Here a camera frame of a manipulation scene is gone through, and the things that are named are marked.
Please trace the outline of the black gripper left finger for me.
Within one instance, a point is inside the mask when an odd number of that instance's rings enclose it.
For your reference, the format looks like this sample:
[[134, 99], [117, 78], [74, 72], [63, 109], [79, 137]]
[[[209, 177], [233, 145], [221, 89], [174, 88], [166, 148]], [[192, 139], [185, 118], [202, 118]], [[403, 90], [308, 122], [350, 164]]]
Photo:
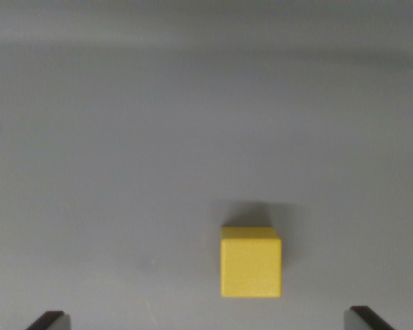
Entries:
[[46, 311], [27, 330], [70, 330], [70, 315], [64, 311]]

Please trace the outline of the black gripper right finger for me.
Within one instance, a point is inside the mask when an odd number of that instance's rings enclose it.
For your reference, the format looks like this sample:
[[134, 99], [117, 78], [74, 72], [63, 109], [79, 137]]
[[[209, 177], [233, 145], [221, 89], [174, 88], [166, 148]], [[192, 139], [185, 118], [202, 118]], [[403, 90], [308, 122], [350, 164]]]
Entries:
[[345, 330], [394, 330], [388, 322], [369, 306], [351, 306], [344, 312]]

